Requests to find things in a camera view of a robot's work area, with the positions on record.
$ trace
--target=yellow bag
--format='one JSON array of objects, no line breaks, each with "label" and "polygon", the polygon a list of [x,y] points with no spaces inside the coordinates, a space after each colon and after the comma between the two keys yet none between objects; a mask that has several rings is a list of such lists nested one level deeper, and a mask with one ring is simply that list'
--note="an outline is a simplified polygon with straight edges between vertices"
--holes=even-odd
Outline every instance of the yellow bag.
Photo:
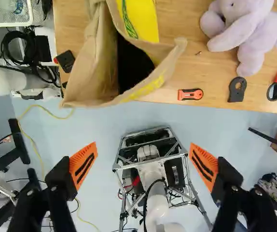
[{"label": "yellow bag", "polygon": [[[107,106],[132,101],[171,77],[187,41],[179,38],[175,45],[159,43],[153,0],[91,0],[89,4],[91,21],[85,31],[86,40],[73,65],[62,106]],[[149,76],[120,95],[116,30],[155,65]]]}]

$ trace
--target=stuffed animal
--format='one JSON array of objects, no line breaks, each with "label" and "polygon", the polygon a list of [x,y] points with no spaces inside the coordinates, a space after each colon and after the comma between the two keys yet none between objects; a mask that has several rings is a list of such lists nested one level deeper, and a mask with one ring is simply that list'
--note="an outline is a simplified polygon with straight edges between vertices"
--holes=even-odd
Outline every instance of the stuffed animal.
[{"label": "stuffed animal", "polygon": [[239,76],[251,76],[262,67],[264,55],[277,47],[277,13],[274,0],[215,0],[201,17],[202,31],[211,38],[211,52],[239,46]]}]

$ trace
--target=screw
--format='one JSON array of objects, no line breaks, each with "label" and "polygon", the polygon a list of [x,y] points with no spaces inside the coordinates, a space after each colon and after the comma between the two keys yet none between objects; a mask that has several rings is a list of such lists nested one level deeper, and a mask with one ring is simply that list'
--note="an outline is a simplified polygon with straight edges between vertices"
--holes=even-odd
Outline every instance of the screw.
[{"label": "screw", "polygon": [[259,195],[259,196],[263,196],[263,194],[259,191],[259,190],[255,190],[255,193],[257,194],[257,195]]},{"label": "screw", "polygon": [[231,188],[233,189],[233,191],[238,192],[238,188],[235,185],[233,185]]},{"label": "screw", "polygon": [[30,190],[30,191],[27,193],[27,196],[30,196],[32,193],[33,193],[33,190]]}]

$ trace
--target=black bracket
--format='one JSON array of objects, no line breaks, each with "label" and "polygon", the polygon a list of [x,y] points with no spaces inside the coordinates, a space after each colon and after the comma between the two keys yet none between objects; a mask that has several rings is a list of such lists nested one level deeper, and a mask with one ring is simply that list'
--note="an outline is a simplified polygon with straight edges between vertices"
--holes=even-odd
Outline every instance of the black bracket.
[{"label": "black bracket", "polygon": [[229,85],[230,96],[227,102],[242,102],[244,100],[244,94],[245,94],[246,88],[247,88],[246,79],[240,76],[235,77]]}]

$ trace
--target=orange utility knife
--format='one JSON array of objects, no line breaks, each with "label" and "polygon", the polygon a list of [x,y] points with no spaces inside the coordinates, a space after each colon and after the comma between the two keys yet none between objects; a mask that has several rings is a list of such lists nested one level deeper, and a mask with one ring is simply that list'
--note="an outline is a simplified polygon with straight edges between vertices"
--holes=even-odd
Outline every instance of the orange utility knife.
[{"label": "orange utility knife", "polygon": [[178,90],[178,100],[200,100],[203,97],[203,91],[200,88],[194,89],[179,89]]}]

